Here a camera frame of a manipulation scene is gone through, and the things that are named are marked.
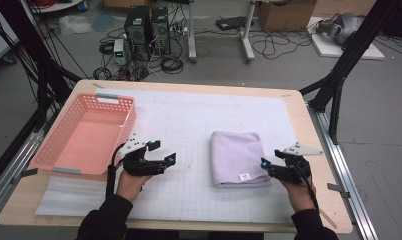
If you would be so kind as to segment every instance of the person's arm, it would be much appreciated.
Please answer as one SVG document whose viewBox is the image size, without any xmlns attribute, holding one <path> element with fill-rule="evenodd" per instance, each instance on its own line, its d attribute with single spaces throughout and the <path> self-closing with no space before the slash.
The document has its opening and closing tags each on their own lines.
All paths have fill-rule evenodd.
<svg viewBox="0 0 402 240">
<path fill-rule="evenodd" d="M 117 194 L 109 196 L 99 210 L 89 212 L 79 227 L 77 239 L 123 239 L 127 230 L 126 219 L 133 207 L 132 201 L 150 178 L 151 176 L 130 176 L 123 171 Z"/>
<path fill-rule="evenodd" d="M 313 192 L 316 193 L 311 177 L 309 181 Z M 281 183 L 288 191 L 289 202 L 295 211 L 295 214 L 291 216 L 298 232 L 295 240 L 338 239 L 334 231 L 323 226 L 319 212 L 316 210 L 310 193 L 305 186 L 285 181 L 281 181 Z"/>
</svg>

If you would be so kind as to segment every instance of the towel label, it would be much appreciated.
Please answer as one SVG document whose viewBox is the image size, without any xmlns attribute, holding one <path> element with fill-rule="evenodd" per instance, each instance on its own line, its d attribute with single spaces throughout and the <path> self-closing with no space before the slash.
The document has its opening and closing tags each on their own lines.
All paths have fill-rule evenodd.
<svg viewBox="0 0 402 240">
<path fill-rule="evenodd" d="M 249 173 L 243 173 L 239 175 L 239 178 L 241 181 L 248 181 L 251 180 L 250 174 Z"/>
</svg>

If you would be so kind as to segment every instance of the black pole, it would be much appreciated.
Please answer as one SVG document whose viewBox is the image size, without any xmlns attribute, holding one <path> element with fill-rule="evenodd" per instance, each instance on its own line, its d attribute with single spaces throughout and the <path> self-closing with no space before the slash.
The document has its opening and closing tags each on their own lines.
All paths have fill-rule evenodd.
<svg viewBox="0 0 402 240">
<path fill-rule="evenodd" d="M 305 95 L 319 89 L 314 99 L 309 101 L 309 106 L 318 112 L 324 112 L 326 105 L 333 99 L 329 134 L 334 144 L 338 144 L 337 127 L 344 82 L 400 2 L 377 0 L 328 76 L 300 90 Z"/>
</svg>

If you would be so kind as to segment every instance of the cardboard box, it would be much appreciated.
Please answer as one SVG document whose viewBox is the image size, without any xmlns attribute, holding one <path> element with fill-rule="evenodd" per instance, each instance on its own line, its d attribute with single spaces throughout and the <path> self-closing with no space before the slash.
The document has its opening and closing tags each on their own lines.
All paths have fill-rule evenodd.
<svg viewBox="0 0 402 240">
<path fill-rule="evenodd" d="M 131 6 L 151 6 L 151 0 L 104 0 L 108 8 L 130 8 Z"/>
<path fill-rule="evenodd" d="M 335 13 L 351 12 L 367 16 L 376 0 L 318 0 L 314 8 L 315 17 L 332 17 Z"/>
<path fill-rule="evenodd" d="M 277 3 L 262 3 L 258 16 L 260 27 L 265 32 L 305 31 L 317 0 L 292 0 Z"/>
</svg>

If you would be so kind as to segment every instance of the pink plastic basket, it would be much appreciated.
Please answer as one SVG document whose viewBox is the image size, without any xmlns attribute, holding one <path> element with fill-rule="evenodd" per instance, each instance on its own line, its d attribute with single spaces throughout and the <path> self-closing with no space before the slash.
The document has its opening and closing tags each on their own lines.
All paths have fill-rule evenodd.
<svg viewBox="0 0 402 240">
<path fill-rule="evenodd" d="M 134 106 L 132 97 L 79 94 L 49 131 L 32 164 L 54 175 L 105 180 L 114 150 L 132 130 Z"/>
</svg>

